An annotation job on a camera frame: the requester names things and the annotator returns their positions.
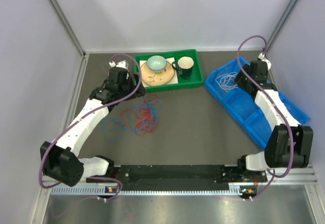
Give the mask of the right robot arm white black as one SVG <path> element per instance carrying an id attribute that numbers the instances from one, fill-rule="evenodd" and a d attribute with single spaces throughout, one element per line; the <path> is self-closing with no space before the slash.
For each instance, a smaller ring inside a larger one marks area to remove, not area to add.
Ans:
<path id="1" fill-rule="evenodd" d="M 265 59 L 241 65 L 233 80 L 252 97 L 272 131 L 264 151 L 241 157 L 237 175 L 243 181 L 253 178 L 256 171 L 305 168 L 309 164 L 313 130 L 291 115 L 276 86 L 267 81 L 270 66 Z"/>

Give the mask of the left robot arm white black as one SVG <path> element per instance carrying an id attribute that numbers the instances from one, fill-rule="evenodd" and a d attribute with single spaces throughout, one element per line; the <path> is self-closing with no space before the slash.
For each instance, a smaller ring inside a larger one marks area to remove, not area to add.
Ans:
<path id="1" fill-rule="evenodd" d="M 108 78 L 91 92 L 70 126 L 52 143 L 44 142 L 40 147 L 40 177 L 46 175 L 70 187 L 92 176 L 99 176 L 106 182 L 115 177 L 112 160 L 104 156 L 78 157 L 86 139 L 115 105 L 145 95 L 139 75 L 130 75 L 125 60 L 111 62 L 110 66 Z"/>

